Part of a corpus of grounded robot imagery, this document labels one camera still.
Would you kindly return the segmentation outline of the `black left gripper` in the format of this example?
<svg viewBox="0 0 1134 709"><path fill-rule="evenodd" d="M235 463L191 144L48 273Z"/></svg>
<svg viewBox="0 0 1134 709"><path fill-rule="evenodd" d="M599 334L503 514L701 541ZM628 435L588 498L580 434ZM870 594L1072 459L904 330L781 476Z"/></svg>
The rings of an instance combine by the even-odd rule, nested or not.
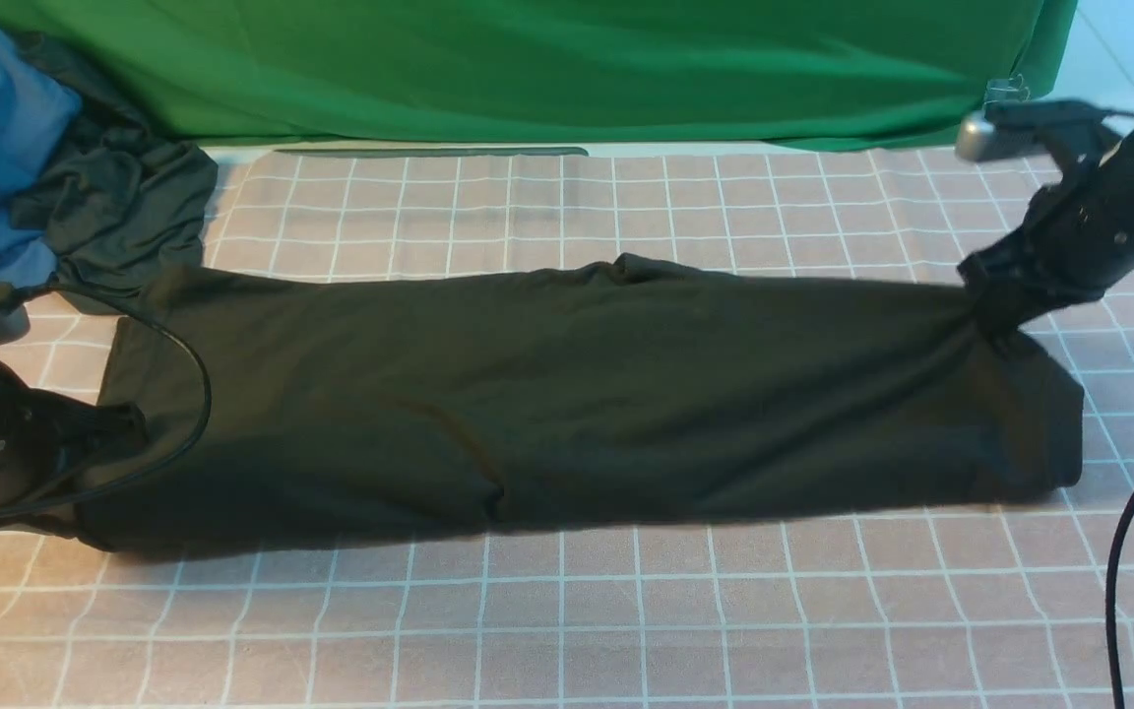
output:
<svg viewBox="0 0 1134 709"><path fill-rule="evenodd" d="M0 531L76 538L69 504L32 513L14 507L64 493L71 470L138 453L146 444L138 405L95 407L33 389L0 363Z"/></svg>

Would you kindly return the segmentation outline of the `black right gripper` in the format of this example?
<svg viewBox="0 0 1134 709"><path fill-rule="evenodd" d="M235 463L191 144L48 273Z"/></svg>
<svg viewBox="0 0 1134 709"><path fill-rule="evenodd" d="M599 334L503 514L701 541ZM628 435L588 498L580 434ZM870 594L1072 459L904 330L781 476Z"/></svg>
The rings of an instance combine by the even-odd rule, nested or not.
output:
<svg viewBox="0 0 1134 709"><path fill-rule="evenodd" d="M1100 299L1134 270L1134 150L1116 149L1036 199L1012 233L958 268L989 340L1050 306Z"/></svg>

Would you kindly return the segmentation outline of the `gray right robot arm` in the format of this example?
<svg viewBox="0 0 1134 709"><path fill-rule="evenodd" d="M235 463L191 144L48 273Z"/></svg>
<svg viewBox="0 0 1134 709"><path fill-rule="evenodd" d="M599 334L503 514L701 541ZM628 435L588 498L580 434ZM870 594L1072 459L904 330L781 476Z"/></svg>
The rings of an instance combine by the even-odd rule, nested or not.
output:
<svg viewBox="0 0 1134 709"><path fill-rule="evenodd" d="M955 153L985 164L1050 157L1058 182L1036 189L1021 223L958 268L989 338L1052 311L1102 299L1134 271L1134 129L1085 100L996 100L963 118Z"/></svg>

